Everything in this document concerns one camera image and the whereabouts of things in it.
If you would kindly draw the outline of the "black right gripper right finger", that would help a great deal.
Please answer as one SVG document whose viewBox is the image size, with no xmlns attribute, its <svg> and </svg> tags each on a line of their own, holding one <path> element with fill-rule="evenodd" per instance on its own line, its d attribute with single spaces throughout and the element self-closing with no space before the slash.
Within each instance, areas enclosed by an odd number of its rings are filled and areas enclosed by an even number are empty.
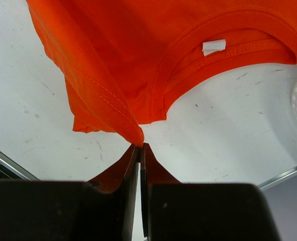
<svg viewBox="0 0 297 241">
<path fill-rule="evenodd" d="M 140 151 L 143 233 L 148 240 L 280 240 L 262 192 L 248 183 L 182 183 Z"/>
</svg>

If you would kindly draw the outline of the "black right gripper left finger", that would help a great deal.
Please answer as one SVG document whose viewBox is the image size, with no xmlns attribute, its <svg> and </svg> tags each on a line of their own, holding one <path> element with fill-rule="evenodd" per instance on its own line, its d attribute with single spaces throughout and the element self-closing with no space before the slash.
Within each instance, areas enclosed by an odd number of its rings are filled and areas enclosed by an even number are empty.
<svg viewBox="0 0 297 241">
<path fill-rule="evenodd" d="M 0 240 L 131 240 L 138 149 L 89 181 L 41 181 L 0 152 Z"/>
</svg>

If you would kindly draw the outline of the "orange t-shirt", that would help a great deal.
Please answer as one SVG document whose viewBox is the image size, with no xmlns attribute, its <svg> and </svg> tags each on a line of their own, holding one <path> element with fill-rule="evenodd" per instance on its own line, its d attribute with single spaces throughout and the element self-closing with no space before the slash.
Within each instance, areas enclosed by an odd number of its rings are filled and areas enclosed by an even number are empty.
<svg viewBox="0 0 297 241">
<path fill-rule="evenodd" d="M 75 132 L 142 146 L 202 81 L 260 63 L 297 64 L 297 1 L 28 1 L 62 71 Z"/>
</svg>

